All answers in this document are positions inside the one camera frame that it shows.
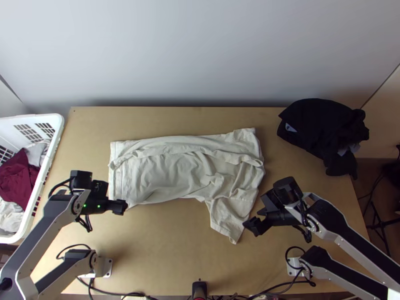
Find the wire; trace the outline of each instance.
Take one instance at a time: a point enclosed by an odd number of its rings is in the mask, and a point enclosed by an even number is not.
[[[397,158],[396,158],[395,161],[398,161],[398,160],[400,160],[400,144],[396,145],[396,148],[397,148],[397,150],[398,150],[398,155],[397,155]],[[385,174],[383,174],[383,173],[384,173],[384,171],[381,170],[380,173],[379,173],[379,175],[376,177],[374,183],[372,184],[372,189],[371,189],[371,191],[370,191],[368,194],[357,198],[357,200],[360,200],[360,199],[362,199],[362,198],[365,198],[365,197],[368,197],[368,196],[369,196],[368,201],[367,201],[367,203],[366,203],[366,206],[365,206],[365,208],[364,208],[364,211],[362,212],[362,216],[365,216],[365,214],[366,214],[366,212],[367,212],[367,209],[368,209],[368,207],[370,206],[370,203],[371,203],[371,201],[372,201],[372,197],[373,197],[373,195],[374,195],[374,191],[375,191],[375,189],[377,188],[379,182],[381,182],[381,180],[382,180],[383,178],[385,178]]]
[[[255,295],[252,295],[252,296],[248,297],[247,300],[253,300],[253,299],[255,299],[255,298],[259,297],[259,296],[262,296],[262,295],[272,296],[272,295],[280,295],[280,294],[283,294],[283,293],[287,292],[295,284],[296,279],[300,276],[300,274],[303,272],[303,270],[305,270],[305,269],[301,268],[301,270],[299,270],[297,272],[296,276],[293,278],[292,281],[285,282],[285,283],[280,283],[278,285],[270,287],[270,288],[268,288],[266,290],[263,290],[262,292],[260,292],[258,294],[255,294]],[[278,287],[284,286],[286,284],[289,284],[289,286],[287,288],[285,288],[284,290],[281,290],[281,291],[278,291],[278,292],[270,292],[270,291],[272,291],[272,290],[274,290],[274,289],[276,289]]]
[[[301,248],[301,247],[298,247],[298,246],[289,247],[289,248],[287,248],[286,252],[284,253],[284,259],[285,259],[286,263],[287,263],[287,264],[289,265],[289,267],[291,267],[292,269],[295,269],[295,270],[304,269],[304,267],[302,267],[302,266],[293,266],[293,265],[291,265],[291,264],[289,263],[290,260],[288,259],[288,254],[289,254],[289,251],[292,250],[292,249],[299,249],[299,250],[303,251],[303,254],[306,253],[306,251],[305,251],[303,248]]]
[[[83,284],[84,286],[89,288],[89,284],[87,284],[86,282],[84,282],[82,279],[80,279],[79,277],[76,278],[81,284]],[[94,278],[93,278],[93,282],[92,285],[90,286],[90,289],[92,291],[104,294],[104,295],[109,295],[109,296],[119,296],[119,297],[146,297],[149,300],[158,300],[157,298],[151,297],[151,296],[147,296],[146,294],[142,293],[142,292],[130,292],[130,293],[118,293],[118,292],[110,292],[110,291],[104,291],[101,289],[98,289],[96,287],[93,286],[94,284]]]
[[[302,198],[300,198],[299,201],[300,201],[299,208],[300,208],[300,215],[301,215],[301,224],[305,227],[305,230],[302,229],[301,227],[299,227],[298,225],[293,225],[293,227],[302,233],[304,240],[307,243],[311,243],[311,241],[312,241],[311,231],[308,229],[310,224],[306,219],[306,211],[305,211],[307,209],[307,207]]]
[[[92,227],[92,223],[91,223],[91,219],[89,218],[89,215],[88,214],[85,215],[84,219],[86,221],[88,229],[90,230],[89,232],[92,232],[93,231],[93,227]]]
[[[75,244],[75,245],[71,245],[71,246],[68,246],[68,247],[65,247],[64,249],[62,249],[62,250],[57,254],[57,256],[55,257],[55,259],[56,259],[56,260],[62,260],[63,257],[60,257],[61,253],[63,253],[65,250],[71,249],[71,248],[73,248],[73,247],[78,247],[78,246],[83,246],[83,247],[86,247],[86,248],[89,249],[89,250],[92,250],[92,249],[91,249],[88,245],[86,245],[86,244],[82,244],[82,243],[80,243],[80,244]]]
[[[89,294],[89,299],[90,299],[90,300],[93,300],[92,292],[91,292],[91,288],[92,288],[92,285],[93,285],[93,281],[95,281],[95,279],[94,279],[94,278],[90,278],[90,280],[89,280],[89,286],[87,287],[87,293]]]
[[[68,185],[68,186],[67,186],[66,184],[67,184],[67,183],[70,183],[71,180],[74,179],[74,178],[75,178],[75,177],[70,177],[70,178],[68,178],[68,179],[66,179],[66,180],[64,180],[64,181],[62,181],[62,182],[56,184],[55,186],[53,186],[53,187],[51,188],[50,192],[48,193],[48,196],[47,196],[47,197],[50,198],[50,197],[53,195],[54,191],[55,191],[56,189],[60,188],[60,187],[67,187],[67,188],[69,189],[69,192],[70,192],[71,194],[73,194],[71,185]]]

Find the wooden table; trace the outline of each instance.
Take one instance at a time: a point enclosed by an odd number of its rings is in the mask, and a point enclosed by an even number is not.
[[[266,175],[260,195],[272,184],[294,176],[300,188],[332,202],[356,231],[368,238],[349,176],[325,175],[322,160],[280,139],[277,127],[282,108],[259,107],[73,107],[70,111],[44,193],[68,178],[70,170],[93,172],[93,179],[108,181],[110,142],[170,135],[213,135],[240,128],[256,128],[265,159]],[[40,202],[37,222],[46,199]],[[262,208],[257,200],[252,216]],[[291,281],[284,259],[290,246],[308,249],[294,228],[273,227],[254,237],[245,231],[237,245],[210,228],[204,203],[173,200],[139,205],[124,216],[111,212],[90,217],[93,232],[79,224],[64,227],[32,274],[41,278],[59,262],[56,254],[72,244],[86,243],[101,256],[114,259],[110,278],[98,278],[95,286],[114,292],[143,291],[148,295],[189,295],[192,282],[208,282],[211,295],[255,294]],[[356,270],[364,269],[333,243],[313,236],[330,255]],[[329,281],[317,286],[295,284],[290,293],[338,292]],[[65,293],[87,294],[87,287],[74,281]]]

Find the white cloth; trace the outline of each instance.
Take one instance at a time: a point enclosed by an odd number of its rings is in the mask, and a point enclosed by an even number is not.
[[[41,167],[49,150],[51,140],[44,139],[24,147],[28,162],[32,166]]]
[[[132,208],[196,198],[206,203],[211,227],[237,243],[265,174],[254,128],[115,141],[110,147],[110,199]]]
[[[14,202],[4,201],[0,197],[0,229],[16,233],[20,228],[24,211]]]

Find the white laundry basket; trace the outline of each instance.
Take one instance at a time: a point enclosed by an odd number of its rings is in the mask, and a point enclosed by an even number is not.
[[[64,118],[57,113],[27,114],[0,118],[0,165],[6,162],[21,148],[42,140],[51,143],[41,165],[35,185],[30,195],[21,225],[16,233],[0,231],[0,243],[12,244],[26,237],[39,205],[43,184],[46,180],[57,146],[64,129]]]

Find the metal bracket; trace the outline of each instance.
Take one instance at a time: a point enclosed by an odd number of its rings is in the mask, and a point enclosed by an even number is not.
[[[292,277],[296,276],[297,273],[299,272],[299,270],[292,268],[290,265],[288,265],[288,263],[291,264],[295,268],[303,267],[303,265],[300,263],[299,256],[298,257],[288,257],[287,263],[286,263],[286,269],[287,269],[287,274]],[[303,270],[300,273],[299,277],[306,277],[306,278],[310,279],[310,272],[308,271],[307,268],[305,268],[305,270]]]
[[[111,276],[111,271],[113,270],[113,259],[112,258],[104,258],[98,257],[97,260],[98,266],[96,266],[97,271],[92,270],[92,272],[80,275],[79,278],[108,278]]]

